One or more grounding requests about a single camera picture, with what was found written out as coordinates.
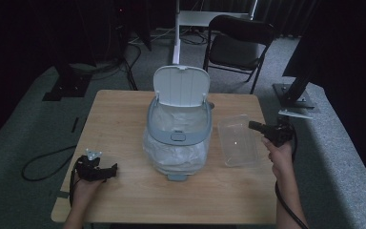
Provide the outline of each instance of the black equipment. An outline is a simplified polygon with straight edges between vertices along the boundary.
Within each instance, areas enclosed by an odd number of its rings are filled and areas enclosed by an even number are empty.
[[[73,165],[73,169],[71,172],[71,181],[70,181],[70,204],[72,206],[73,202],[73,192],[76,183],[85,179],[87,181],[96,181],[96,180],[104,180],[106,182],[108,178],[115,177],[117,173],[117,163],[115,163],[111,168],[108,169],[100,169],[99,168],[100,157],[95,159],[89,159],[87,156],[79,157],[75,164]],[[74,182],[75,172],[79,175],[79,180]]]
[[[278,117],[277,125],[275,126],[249,121],[249,128],[262,133],[272,141],[275,147],[282,146],[285,142],[292,140],[293,135],[295,135],[295,129],[287,116]]]
[[[87,181],[95,181],[101,179],[108,179],[115,177],[117,172],[117,163],[115,163],[111,168],[100,169],[99,166],[100,157],[89,160],[87,156],[81,156],[76,161],[76,172],[81,179]]]

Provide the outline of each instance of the cable on floor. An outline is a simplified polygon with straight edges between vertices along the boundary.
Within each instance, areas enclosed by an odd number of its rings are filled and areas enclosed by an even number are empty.
[[[57,174],[62,168],[64,168],[64,166],[72,159],[72,156],[73,156],[73,153],[61,164],[61,166],[59,166],[56,170],[54,170],[52,173],[50,173],[49,175],[47,176],[44,176],[44,177],[39,177],[39,178],[30,178],[28,176],[26,176],[26,170],[27,168],[29,167],[29,165],[31,165],[34,161],[38,160],[38,159],[41,159],[41,158],[44,158],[46,156],[52,156],[52,155],[55,155],[55,154],[58,154],[58,153],[61,153],[61,152],[64,152],[64,151],[67,151],[67,150],[70,150],[70,149],[73,149],[73,148],[76,148],[76,145],[73,145],[73,146],[70,146],[70,147],[67,147],[67,148],[64,148],[64,149],[60,149],[60,150],[57,150],[57,151],[54,151],[54,152],[50,152],[50,153],[47,153],[47,154],[43,154],[41,156],[36,156],[34,158],[32,158],[31,160],[29,160],[24,166],[23,166],[23,169],[22,169],[22,178],[26,181],[31,181],[31,182],[35,182],[35,181],[41,181],[41,180],[44,180],[44,179],[47,179],[47,178],[50,178],[52,176],[54,176],[55,174]]]

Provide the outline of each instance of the white lid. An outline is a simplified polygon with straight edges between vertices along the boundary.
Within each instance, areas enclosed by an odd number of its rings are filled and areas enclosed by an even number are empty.
[[[210,89],[210,77],[202,69],[182,65],[159,68],[153,76],[158,102],[174,107],[200,106]]]

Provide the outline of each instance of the clear plastic container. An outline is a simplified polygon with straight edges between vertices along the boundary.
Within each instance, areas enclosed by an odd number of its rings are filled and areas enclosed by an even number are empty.
[[[250,120],[246,114],[241,114],[226,117],[218,123],[222,152],[229,167],[256,165],[258,162],[254,133],[248,127]]]

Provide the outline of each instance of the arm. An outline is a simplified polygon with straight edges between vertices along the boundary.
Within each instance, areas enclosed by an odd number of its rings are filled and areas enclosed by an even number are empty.
[[[76,181],[74,184],[72,208],[65,221],[64,229],[82,228],[86,210],[102,182],[103,180],[89,182],[84,179]]]
[[[277,177],[278,190],[295,215],[308,226],[305,219],[301,201],[299,198],[298,186],[295,180],[295,172],[292,160],[292,149],[290,142],[276,148],[267,138],[262,138],[263,143],[270,151],[269,159],[273,162],[273,173]],[[299,228],[295,220],[287,213],[279,201],[276,208],[277,228]]]

